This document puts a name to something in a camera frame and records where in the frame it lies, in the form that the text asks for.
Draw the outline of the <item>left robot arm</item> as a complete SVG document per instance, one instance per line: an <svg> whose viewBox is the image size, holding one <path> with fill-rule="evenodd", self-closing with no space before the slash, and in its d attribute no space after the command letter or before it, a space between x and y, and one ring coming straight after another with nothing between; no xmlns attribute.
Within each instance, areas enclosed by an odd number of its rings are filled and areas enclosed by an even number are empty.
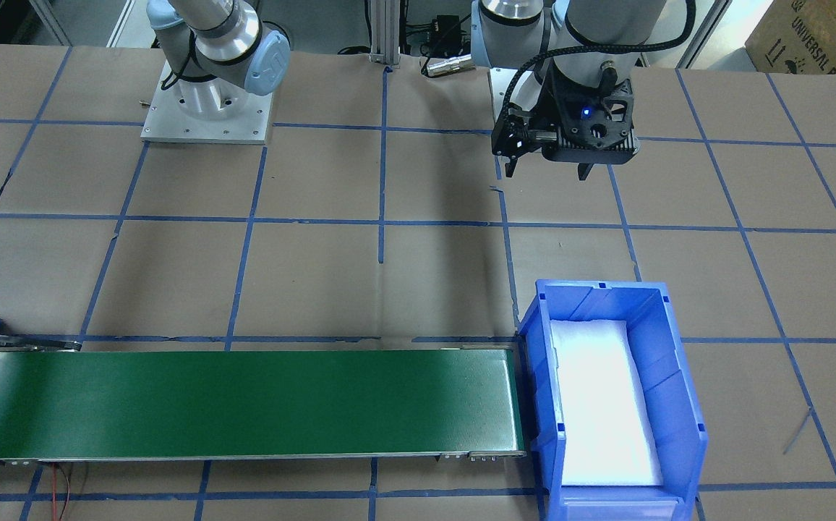
<svg viewBox="0 0 836 521"><path fill-rule="evenodd" d="M631 73L645 53L685 43L696 21L686 2L681 32L652 40L662 1L474 1L475 63L510 69L491 132L491 151L514 175L540 153L573 163L580 180L599 164L622 165L641 145L635 133Z"/></svg>

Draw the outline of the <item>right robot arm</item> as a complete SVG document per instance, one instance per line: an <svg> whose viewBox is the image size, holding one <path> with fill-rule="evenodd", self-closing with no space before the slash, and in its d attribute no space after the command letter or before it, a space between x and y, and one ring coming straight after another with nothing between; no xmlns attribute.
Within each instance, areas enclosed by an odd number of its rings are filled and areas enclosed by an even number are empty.
<svg viewBox="0 0 836 521"><path fill-rule="evenodd" d="M170 68L161 91L190 117L227 119L288 72L288 37L246 1L150 1L146 14Z"/></svg>

